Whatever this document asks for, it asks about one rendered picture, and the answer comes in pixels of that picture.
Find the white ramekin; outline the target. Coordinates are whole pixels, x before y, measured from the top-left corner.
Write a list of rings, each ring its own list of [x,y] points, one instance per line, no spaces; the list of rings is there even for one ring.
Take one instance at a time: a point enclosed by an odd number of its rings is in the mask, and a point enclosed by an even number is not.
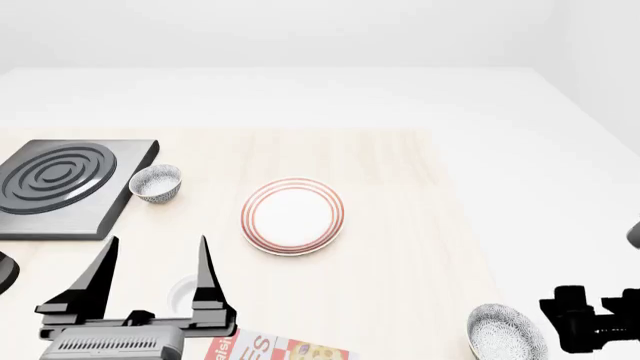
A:
[[[197,288],[197,275],[188,275],[173,285],[167,296],[172,317],[191,317],[192,302]]]

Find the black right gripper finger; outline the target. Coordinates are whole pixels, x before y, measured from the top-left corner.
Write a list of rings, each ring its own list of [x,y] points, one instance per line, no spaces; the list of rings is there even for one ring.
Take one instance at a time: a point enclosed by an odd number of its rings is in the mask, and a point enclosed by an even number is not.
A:
[[[640,288],[625,289],[619,297],[602,298],[601,305],[616,316],[640,317]]]
[[[588,305],[586,290],[582,285],[563,285],[554,289],[551,299],[540,299],[539,307],[549,320],[563,316],[589,317],[595,310]]]

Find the small patterned black bowl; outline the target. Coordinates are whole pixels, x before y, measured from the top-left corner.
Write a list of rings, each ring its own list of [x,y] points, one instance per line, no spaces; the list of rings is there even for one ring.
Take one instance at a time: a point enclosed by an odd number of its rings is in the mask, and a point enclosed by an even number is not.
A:
[[[129,191],[148,203],[164,204],[180,191],[182,173],[178,167],[157,164],[140,170],[129,180]]]

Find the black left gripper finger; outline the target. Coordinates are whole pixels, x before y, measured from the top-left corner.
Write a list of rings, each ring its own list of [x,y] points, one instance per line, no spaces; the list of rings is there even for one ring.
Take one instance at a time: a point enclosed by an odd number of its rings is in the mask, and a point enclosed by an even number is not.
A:
[[[93,262],[65,291],[38,305],[43,325],[83,325],[102,320],[118,257],[119,239],[112,236]]]
[[[204,235],[200,240],[197,270],[196,290],[192,301],[193,320],[235,319],[237,312],[224,296]]]

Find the cookies box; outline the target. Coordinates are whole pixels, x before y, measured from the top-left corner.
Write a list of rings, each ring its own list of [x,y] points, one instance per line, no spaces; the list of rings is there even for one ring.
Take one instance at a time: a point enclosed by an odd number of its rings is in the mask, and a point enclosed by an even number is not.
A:
[[[307,341],[237,329],[213,338],[204,360],[361,360],[357,353]]]

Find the black flat stove burner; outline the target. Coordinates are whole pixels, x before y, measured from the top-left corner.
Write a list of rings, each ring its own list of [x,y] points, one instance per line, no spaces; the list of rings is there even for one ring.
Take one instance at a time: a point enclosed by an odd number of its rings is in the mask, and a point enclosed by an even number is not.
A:
[[[0,240],[104,239],[157,140],[30,140],[0,164]]]

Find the white plate with red rings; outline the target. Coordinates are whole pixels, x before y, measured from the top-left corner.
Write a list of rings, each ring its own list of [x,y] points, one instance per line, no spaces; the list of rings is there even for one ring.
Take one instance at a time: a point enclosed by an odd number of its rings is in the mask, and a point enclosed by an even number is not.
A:
[[[241,208],[244,239],[260,251],[300,256],[325,248],[341,232],[346,216],[337,191],[324,182],[285,177],[257,188]]]

